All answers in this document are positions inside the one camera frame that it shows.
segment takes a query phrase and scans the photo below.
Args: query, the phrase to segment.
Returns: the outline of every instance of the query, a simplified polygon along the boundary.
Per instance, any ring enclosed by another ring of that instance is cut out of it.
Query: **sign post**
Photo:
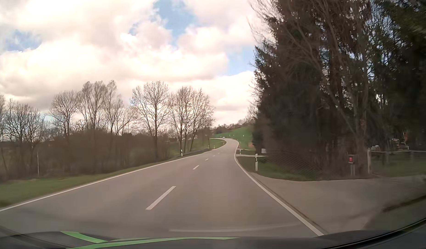
[[[348,155],[348,163],[350,164],[351,176],[355,176],[356,175],[356,168],[355,168],[355,164],[354,164],[354,158],[355,158],[355,155]]]

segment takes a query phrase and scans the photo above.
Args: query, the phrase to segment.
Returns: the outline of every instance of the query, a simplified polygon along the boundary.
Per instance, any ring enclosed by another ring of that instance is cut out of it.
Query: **road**
[[[0,212],[19,233],[119,238],[314,237],[312,225],[258,186],[234,158],[238,142]]]

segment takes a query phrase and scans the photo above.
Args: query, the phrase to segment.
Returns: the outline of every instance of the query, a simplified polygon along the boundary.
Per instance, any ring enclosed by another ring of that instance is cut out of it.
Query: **mesh fence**
[[[264,157],[258,157],[258,171],[265,176],[298,181],[321,177],[319,167],[307,156],[291,151],[270,151],[261,155]]]
[[[426,175],[426,151],[371,151],[370,167],[380,176]]]

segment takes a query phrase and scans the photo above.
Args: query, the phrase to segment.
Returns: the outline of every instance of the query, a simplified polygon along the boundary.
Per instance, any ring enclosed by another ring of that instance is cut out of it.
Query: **green grassy hill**
[[[239,148],[254,150],[254,146],[251,143],[253,140],[253,126],[244,126],[238,129],[234,129],[227,133],[215,134],[213,138],[234,138],[239,142]]]

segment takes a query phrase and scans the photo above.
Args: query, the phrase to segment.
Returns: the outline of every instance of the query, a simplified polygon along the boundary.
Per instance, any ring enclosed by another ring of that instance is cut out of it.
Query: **white edge line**
[[[164,197],[166,197],[176,186],[171,187],[169,190],[165,191],[159,198],[157,198],[150,206],[148,206],[145,210],[152,210]]]
[[[279,198],[277,198],[275,195],[273,195],[270,191],[268,191],[267,189],[265,189],[260,183],[258,183],[251,175],[249,175],[249,173],[242,167],[242,165],[240,165],[240,163],[238,162],[238,160],[236,159],[236,155],[234,156],[235,158],[235,162],[239,165],[239,167],[241,168],[241,170],[256,184],[258,185],[262,190],[265,191],[265,193],[267,193],[268,195],[271,196],[271,198],[273,198],[275,201],[277,201],[277,203],[281,204],[282,207],[284,207],[285,209],[287,209],[292,215],[294,215],[294,217],[296,217],[298,220],[300,220],[304,225],[306,225],[309,229],[311,229],[311,231],[313,231],[316,235],[320,236],[323,235],[323,233],[321,231],[319,231],[315,226],[313,226],[311,223],[309,223],[306,219],[304,219],[302,216],[300,216],[297,212],[295,212],[291,207],[288,207],[287,204],[283,203],[281,200],[279,200]]]
[[[148,167],[145,167],[145,168],[140,168],[140,169],[133,170],[133,171],[130,171],[130,172],[127,172],[127,173],[123,173],[123,174],[120,174],[120,175],[114,175],[114,176],[111,176],[109,178],[98,180],[98,181],[95,181],[95,182],[92,182],[92,183],[88,183],[88,184],[84,184],[84,185],[81,185],[81,186],[73,187],[71,189],[66,189],[66,190],[63,190],[63,191],[60,191],[60,192],[57,192],[57,193],[54,193],[54,194],[50,194],[50,195],[39,197],[39,198],[30,200],[30,201],[22,202],[22,203],[19,203],[19,204],[10,206],[10,207],[5,207],[5,208],[0,209],[0,212],[9,210],[9,209],[12,209],[12,208],[15,208],[15,207],[19,207],[19,206],[22,206],[22,205],[25,205],[25,204],[29,204],[29,203],[32,203],[32,202],[35,202],[35,201],[39,201],[39,200],[42,200],[42,199],[45,199],[45,198],[49,198],[49,197],[52,197],[52,196],[55,196],[55,195],[60,195],[60,194],[63,194],[63,193],[66,193],[66,192],[69,192],[69,191],[72,191],[72,190],[75,190],[75,189],[79,189],[79,188],[82,188],[82,187],[86,187],[86,186],[90,186],[90,185],[93,185],[93,184],[101,183],[101,182],[104,182],[104,181],[107,181],[107,180],[110,180],[110,179],[113,179],[113,178],[116,178],[116,177],[120,177],[120,176],[131,174],[131,173],[135,173],[135,172],[138,172],[138,171],[141,171],[141,170],[144,170],[144,169],[148,169],[148,168],[159,166],[159,165],[166,164],[166,163],[175,162],[175,161],[186,159],[186,158],[190,158],[190,157],[193,157],[193,156],[188,156],[188,157],[179,158],[179,159],[168,161],[168,162],[163,162],[163,163],[151,165],[151,166],[148,166]]]

